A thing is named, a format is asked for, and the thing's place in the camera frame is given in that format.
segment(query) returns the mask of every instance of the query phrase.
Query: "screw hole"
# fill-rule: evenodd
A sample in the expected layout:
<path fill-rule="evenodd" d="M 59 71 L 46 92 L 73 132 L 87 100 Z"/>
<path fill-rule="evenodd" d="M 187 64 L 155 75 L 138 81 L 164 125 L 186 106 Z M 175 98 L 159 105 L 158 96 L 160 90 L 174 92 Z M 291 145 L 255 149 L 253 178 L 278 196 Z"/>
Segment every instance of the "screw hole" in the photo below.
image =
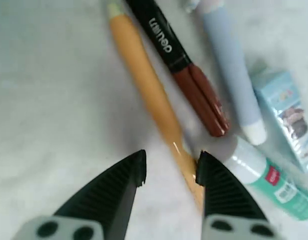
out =
<path fill-rule="evenodd" d="M 89 226 L 77 229 L 74 233 L 74 240 L 90 240 L 94 235 L 94 230 Z"/>
<path fill-rule="evenodd" d="M 58 223 L 49 221 L 41 225 L 37 230 L 37 235 L 41 238 L 47 238 L 55 234 L 58 229 Z"/>
<path fill-rule="evenodd" d="M 254 225 L 250 231 L 254 234 L 258 234 L 265 237 L 273 237 L 274 233 L 268 227 L 264 225 Z"/>
<path fill-rule="evenodd" d="M 214 221 L 212 224 L 212 228 L 222 230 L 222 231 L 227 231 L 227 232 L 230 232 L 233 230 L 231 225 L 229 225 L 227 222 L 222 221 L 222 220 Z"/>

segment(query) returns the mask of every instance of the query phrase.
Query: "gray metal part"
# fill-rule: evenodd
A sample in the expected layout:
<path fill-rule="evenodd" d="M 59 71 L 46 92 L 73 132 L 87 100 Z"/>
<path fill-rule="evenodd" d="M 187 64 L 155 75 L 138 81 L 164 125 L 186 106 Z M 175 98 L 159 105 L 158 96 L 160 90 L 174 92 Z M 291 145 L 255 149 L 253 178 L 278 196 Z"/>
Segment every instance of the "gray metal part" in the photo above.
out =
<path fill-rule="evenodd" d="M 56 232 L 48 237 L 40 237 L 37 231 L 40 226 L 48 222 L 56 222 Z M 16 233 L 13 240 L 74 240 L 74 233 L 82 227 L 90 227 L 94 233 L 90 240 L 104 240 L 103 228 L 96 221 L 62 217 L 62 216 L 39 216 L 25 223 Z"/>
<path fill-rule="evenodd" d="M 232 230 L 225 231 L 212 227 L 215 221 L 228 223 Z M 273 236 L 263 236 L 252 233 L 251 228 L 256 224 L 267 227 Z M 214 214 L 207 217 L 202 225 L 202 240 L 283 240 L 276 229 L 264 220 L 252 220 L 243 217 Z"/>

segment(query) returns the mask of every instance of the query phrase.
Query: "small box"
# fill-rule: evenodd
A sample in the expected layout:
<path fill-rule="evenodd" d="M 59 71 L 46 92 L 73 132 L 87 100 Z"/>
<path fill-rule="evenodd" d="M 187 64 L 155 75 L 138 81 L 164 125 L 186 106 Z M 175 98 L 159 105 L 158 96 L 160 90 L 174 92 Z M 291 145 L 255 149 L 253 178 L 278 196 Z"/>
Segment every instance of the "small box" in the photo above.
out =
<path fill-rule="evenodd" d="M 283 141 L 285 147 L 280 145 L 278 149 L 285 151 L 282 155 L 286 153 L 293 155 L 293 163 L 303 172 L 308 172 L 308 123 L 304 116 L 300 95 L 290 73 L 264 71 L 253 77 L 252 81 L 262 110 L 266 111 L 271 118 L 267 130 L 275 135 L 274 144 Z"/>

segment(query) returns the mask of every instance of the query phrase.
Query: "black marker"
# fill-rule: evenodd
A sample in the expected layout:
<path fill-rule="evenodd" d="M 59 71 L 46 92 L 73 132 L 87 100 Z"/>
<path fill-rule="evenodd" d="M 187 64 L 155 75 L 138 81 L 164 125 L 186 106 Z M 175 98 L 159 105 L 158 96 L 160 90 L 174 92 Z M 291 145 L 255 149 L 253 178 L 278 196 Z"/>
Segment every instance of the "black marker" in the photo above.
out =
<path fill-rule="evenodd" d="M 229 123 L 207 77 L 187 55 L 154 0 L 125 0 L 154 44 L 178 86 L 214 137 L 223 136 Z"/>

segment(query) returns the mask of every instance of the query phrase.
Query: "white table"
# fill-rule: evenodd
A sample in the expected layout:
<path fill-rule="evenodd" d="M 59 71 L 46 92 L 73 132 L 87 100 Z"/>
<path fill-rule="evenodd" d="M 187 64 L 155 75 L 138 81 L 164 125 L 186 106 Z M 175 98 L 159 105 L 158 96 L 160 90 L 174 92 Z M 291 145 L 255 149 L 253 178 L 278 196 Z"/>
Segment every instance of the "white table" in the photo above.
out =
<path fill-rule="evenodd" d="M 111 40 L 103 0 L 0 0 L 0 239 L 51 215 L 106 168 L 147 151 L 126 239 L 198 240 L 201 216 Z M 193 61 L 224 94 L 206 36 L 181 0 L 157 0 Z M 308 109 L 308 0 L 227 1 L 248 63 L 289 69 Z M 192 109 L 144 38 L 196 149 L 207 144 Z M 257 201 L 289 240 L 308 226 Z"/>

